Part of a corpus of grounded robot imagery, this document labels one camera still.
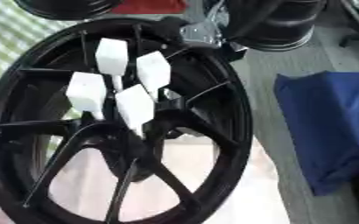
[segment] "floor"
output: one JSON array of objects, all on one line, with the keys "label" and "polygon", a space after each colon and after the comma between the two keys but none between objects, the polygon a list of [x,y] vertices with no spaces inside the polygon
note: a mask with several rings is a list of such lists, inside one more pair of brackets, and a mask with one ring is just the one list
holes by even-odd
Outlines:
[{"label": "floor", "polygon": [[[201,7],[190,1],[185,18],[201,19]],[[277,74],[302,76],[319,71],[359,71],[359,43],[340,48],[350,34],[337,4],[320,16],[312,40],[290,52],[258,52],[234,63],[249,91],[255,133],[278,169],[279,190],[292,224],[359,224],[359,213],[349,185],[325,197],[314,197],[306,185],[284,117],[272,93]]]}]

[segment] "white cube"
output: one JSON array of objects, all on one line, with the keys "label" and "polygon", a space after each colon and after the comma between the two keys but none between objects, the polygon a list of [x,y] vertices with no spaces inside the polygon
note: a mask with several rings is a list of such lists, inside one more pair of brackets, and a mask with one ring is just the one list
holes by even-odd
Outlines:
[{"label": "white cube", "polygon": [[67,88],[67,98],[79,111],[101,112],[107,89],[103,77],[96,73],[74,73]]},{"label": "white cube", "polygon": [[95,53],[99,71],[123,76],[128,66],[128,43],[125,40],[102,38]]},{"label": "white cube", "polygon": [[155,103],[140,84],[116,94],[116,105],[131,130],[139,129],[155,114]]},{"label": "white cube", "polygon": [[170,84],[172,68],[161,52],[137,58],[137,76],[151,94]]}]

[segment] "black wheel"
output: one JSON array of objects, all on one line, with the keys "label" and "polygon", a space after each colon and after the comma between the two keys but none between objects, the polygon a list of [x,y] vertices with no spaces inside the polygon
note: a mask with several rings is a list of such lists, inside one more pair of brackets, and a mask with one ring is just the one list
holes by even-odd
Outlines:
[{"label": "black wheel", "polygon": [[82,20],[111,11],[120,0],[14,0],[23,10],[52,20]]},{"label": "black wheel", "polygon": [[[78,24],[34,46],[1,78],[0,207],[16,223],[202,223],[233,191],[247,163],[252,138],[243,86],[229,64],[212,51],[166,42],[154,34],[152,25],[136,19]],[[73,71],[97,73],[94,53],[103,37],[129,42],[126,87],[137,83],[138,55],[160,50],[172,65],[172,82],[167,88],[179,97],[171,99],[161,93],[155,119],[144,126],[145,140],[119,119],[113,94],[105,102],[104,121],[94,120],[89,113],[61,119],[70,108],[64,91]],[[107,88],[113,89],[109,82]],[[195,192],[160,161],[163,141],[178,127],[211,138],[220,150],[214,168]],[[43,149],[51,137],[62,137],[62,141],[45,165]],[[71,213],[48,193],[61,168],[86,148],[99,150],[119,179],[105,220]],[[130,183],[151,174],[166,182],[180,203],[147,219],[120,221],[119,209]]]}]

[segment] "white surface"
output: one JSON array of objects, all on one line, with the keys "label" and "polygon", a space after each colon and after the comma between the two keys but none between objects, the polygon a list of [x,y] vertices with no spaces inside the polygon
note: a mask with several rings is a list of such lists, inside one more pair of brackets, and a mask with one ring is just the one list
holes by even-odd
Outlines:
[{"label": "white surface", "polygon": [[107,94],[103,77],[95,73],[74,73],[66,92],[72,106],[79,111],[93,112],[102,119],[103,103]]},{"label": "white surface", "polygon": [[161,52],[137,58],[137,76],[153,99],[157,90],[170,84],[172,68]]},{"label": "white surface", "polygon": [[132,130],[139,130],[140,126],[154,117],[155,103],[140,84],[116,94],[116,105]]},{"label": "white surface", "polygon": [[[163,163],[192,192],[205,180],[214,165],[214,146],[208,138],[186,136],[167,141]],[[94,220],[103,220],[109,208],[117,178],[114,178],[98,150],[85,152],[87,162],[79,191],[79,205],[70,210]],[[132,184],[125,197],[121,221],[150,217],[176,206],[176,194],[159,178]],[[275,165],[255,140],[250,160],[236,189],[206,224],[290,224],[278,190]]]},{"label": "white surface", "polygon": [[95,53],[99,71],[113,76],[114,88],[123,90],[122,76],[128,66],[128,43],[125,40],[102,38]]}]

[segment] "blue towel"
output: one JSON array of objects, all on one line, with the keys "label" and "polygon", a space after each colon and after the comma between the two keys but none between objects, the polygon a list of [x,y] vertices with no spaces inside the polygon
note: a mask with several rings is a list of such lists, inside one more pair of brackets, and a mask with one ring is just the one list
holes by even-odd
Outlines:
[{"label": "blue towel", "polygon": [[330,193],[359,173],[359,73],[279,75],[275,95],[315,195]]}]

